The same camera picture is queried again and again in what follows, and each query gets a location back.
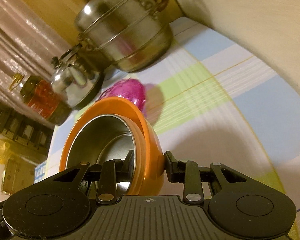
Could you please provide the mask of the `stainless steel bowl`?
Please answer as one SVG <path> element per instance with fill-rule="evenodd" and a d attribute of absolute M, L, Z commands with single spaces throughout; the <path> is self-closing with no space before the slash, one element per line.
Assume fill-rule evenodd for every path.
<path fill-rule="evenodd" d="M 127 193 L 136 166 L 136 143 L 131 126 L 119 115 L 104 114 L 83 126 L 71 143 L 66 167 L 90 164 L 88 179 L 95 184 L 114 182 L 116 195 Z"/>

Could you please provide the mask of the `orange plastic bowl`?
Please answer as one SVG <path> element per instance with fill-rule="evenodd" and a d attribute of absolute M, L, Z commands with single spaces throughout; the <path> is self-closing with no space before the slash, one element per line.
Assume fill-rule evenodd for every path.
<path fill-rule="evenodd" d="M 159 194 L 164 183 L 164 155 L 159 139 L 142 112 L 124 98 L 102 99 L 85 110 L 75 122 L 64 144 L 59 170 L 64 171 L 71 143 L 85 124 L 104 115 L 119 115 L 132 128 L 136 143 L 136 166 L 131 185 L 125 194 L 150 196 Z"/>

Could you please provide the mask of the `purple plastic plate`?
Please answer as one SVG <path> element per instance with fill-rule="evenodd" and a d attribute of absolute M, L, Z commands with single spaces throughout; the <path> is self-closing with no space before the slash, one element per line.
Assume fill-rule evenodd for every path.
<path fill-rule="evenodd" d="M 132 102 L 144 114 L 146 103 L 146 88 L 138 79 L 124 79 L 117 81 L 110 88 L 101 93 L 98 100 L 119 97 Z"/>

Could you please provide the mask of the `blue white patterned cloth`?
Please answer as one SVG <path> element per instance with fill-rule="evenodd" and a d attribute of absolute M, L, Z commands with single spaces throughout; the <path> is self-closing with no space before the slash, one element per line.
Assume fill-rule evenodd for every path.
<path fill-rule="evenodd" d="M 35 167 L 34 183 L 38 183 L 45 178 L 46 165 L 47 165 L 47 160 L 45 160 L 44 162 L 42 162 L 41 164 Z"/>

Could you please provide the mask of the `yellow plastic bag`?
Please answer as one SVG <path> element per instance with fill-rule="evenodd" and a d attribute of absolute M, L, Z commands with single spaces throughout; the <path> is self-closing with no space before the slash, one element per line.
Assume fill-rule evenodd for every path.
<path fill-rule="evenodd" d="M 7 164 L 12 155 L 11 144 L 6 139 L 0 139 L 0 164 Z"/>

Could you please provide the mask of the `black shelf rack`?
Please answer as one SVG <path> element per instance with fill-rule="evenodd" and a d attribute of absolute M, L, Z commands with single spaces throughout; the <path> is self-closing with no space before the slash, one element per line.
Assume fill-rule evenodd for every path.
<path fill-rule="evenodd" d="M 40 154 L 47 155 L 53 130 L 0 102 L 0 134 Z"/>

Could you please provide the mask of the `checkered tablecloth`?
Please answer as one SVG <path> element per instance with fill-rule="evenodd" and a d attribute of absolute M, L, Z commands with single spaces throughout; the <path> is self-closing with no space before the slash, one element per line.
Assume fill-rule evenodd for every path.
<path fill-rule="evenodd" d="M 201 166 L 223 163 L 288 195 L 300 239 L 300 96 L 251 52 L 181 17 L 173 43 L 137 73 L 108 69 L 103 89 L 138 79 L 161 148 Z"/>

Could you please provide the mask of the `cooking oil bottle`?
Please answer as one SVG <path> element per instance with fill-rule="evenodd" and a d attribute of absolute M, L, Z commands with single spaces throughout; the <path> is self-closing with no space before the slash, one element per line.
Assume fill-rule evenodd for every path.
<path fill-rule="evenodd" d="M 9 90 L 17 92 L 27 107 L 54 125 L 64 123 L 72 111 L 50 83 L 36 75 L 15 73 Z"/>

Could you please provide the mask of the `stainless steel kettle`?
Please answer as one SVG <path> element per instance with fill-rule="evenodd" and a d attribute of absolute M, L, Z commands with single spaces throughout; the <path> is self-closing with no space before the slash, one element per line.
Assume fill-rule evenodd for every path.
<path fill-rule="evenodd" d="M 82 109 L 99 93 L 104 73 L 84 58 L 81 43 L 60 57 L 54 56 L 51 64 L 55 69 L 51 76 L 51 87 L 70 108 Z"/>

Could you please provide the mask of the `beige curtain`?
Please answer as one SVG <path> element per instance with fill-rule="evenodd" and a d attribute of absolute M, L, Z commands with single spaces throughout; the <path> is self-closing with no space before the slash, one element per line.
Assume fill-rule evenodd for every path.
<path fill-rule="evenodd" d="M 69 47 L 22 0 L 0 0 L 0 102 L 53 128 L 52 123 L 27 107 L 9 86 L 15 73 L 37 75 L 49 81 L 54 71 L 51 59 Z"/>

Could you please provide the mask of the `stainless steel steamer pot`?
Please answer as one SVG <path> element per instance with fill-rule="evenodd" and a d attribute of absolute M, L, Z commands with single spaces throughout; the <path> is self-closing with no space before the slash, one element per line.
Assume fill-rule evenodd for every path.
<path fill-rule="evenodd" d="M 78 38 L 124 72 L 137 72 L 170 48 L 164 10 L 169 0 L 85 0 L 77 14 Z"/>

